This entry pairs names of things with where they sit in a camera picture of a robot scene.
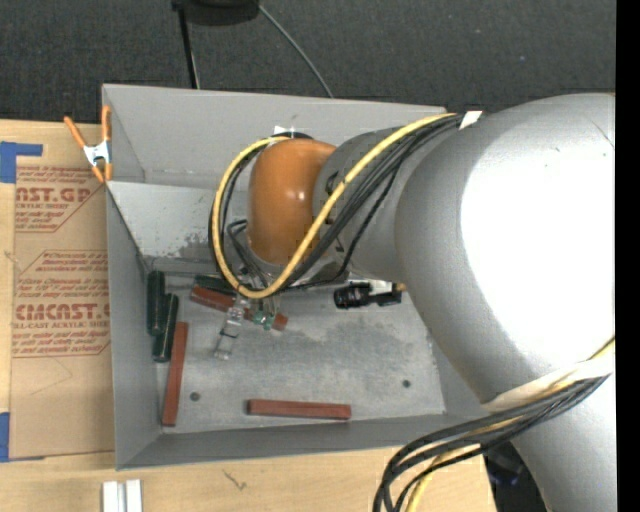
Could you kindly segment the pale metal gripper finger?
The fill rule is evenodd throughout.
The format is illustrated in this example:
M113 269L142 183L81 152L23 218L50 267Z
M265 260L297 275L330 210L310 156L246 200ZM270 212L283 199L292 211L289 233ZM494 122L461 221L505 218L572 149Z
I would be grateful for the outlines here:
M226 312L213 352L216 359L228 360L231 357L236 339L246 322L246 307L247 304L245 302L238 302Z

